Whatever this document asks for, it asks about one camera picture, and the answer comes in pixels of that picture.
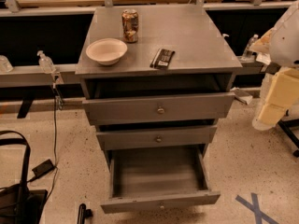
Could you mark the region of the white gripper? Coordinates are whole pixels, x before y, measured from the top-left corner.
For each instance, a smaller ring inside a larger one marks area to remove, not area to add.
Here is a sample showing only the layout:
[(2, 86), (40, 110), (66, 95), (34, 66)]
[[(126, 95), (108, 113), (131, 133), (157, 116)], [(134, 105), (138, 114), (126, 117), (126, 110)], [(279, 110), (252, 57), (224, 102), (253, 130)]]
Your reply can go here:
[(268, 74), (262, 82), (252, 126), (256, 130), (266, 131), (275, 127), (299, 100), (299, 70), (281, 68), (271, 61), (269, 54), (261, 52), (256, 55), (256, 62), (262, 65), (260, 72)]

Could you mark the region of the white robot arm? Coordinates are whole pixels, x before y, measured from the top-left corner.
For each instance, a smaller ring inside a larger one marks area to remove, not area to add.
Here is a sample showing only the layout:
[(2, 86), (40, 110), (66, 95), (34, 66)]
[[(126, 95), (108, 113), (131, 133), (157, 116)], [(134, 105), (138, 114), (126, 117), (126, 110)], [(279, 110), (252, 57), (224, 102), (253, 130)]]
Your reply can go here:
[(254, 42), (250, 49), (270, 56), (280, 66), (266, 75), (252, 126), (259, 131), (276, 126), (299, 99), (299, 1), (293, 2), (273, 28)]

